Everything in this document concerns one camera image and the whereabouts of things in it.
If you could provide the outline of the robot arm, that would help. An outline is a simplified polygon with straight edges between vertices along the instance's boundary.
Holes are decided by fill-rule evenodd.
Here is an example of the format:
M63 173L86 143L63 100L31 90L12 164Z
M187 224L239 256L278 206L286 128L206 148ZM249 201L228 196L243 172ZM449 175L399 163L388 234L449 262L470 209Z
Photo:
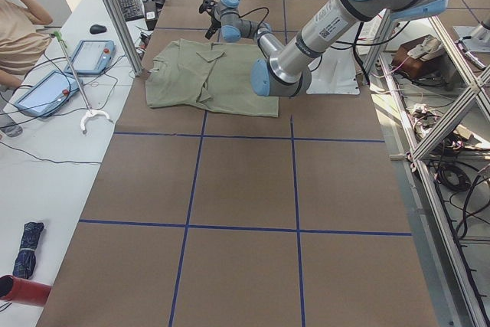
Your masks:
M198 11L211 17L208 38L219 31L229 43L242 38L255 40L264 56L251 70L250 82L256 95L294 97L306 92L311 84L311 62L321 57L354 24L368 22L384 9L403 21L427 18L444 12L448 2L329 0L287 45L276 39L266 22L241 17L240 0L203 0Z

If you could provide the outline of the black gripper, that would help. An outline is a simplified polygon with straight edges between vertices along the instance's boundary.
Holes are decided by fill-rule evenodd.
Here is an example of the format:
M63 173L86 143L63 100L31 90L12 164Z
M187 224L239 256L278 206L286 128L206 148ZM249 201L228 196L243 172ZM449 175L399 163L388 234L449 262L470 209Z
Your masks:
M217 2L215 0L203 0L199 6L198 12L200 14L208 14L211 18L211 26L205 34L206 39L211 39L216 32L221 28L221 22L217 19L215 12L217 9Z

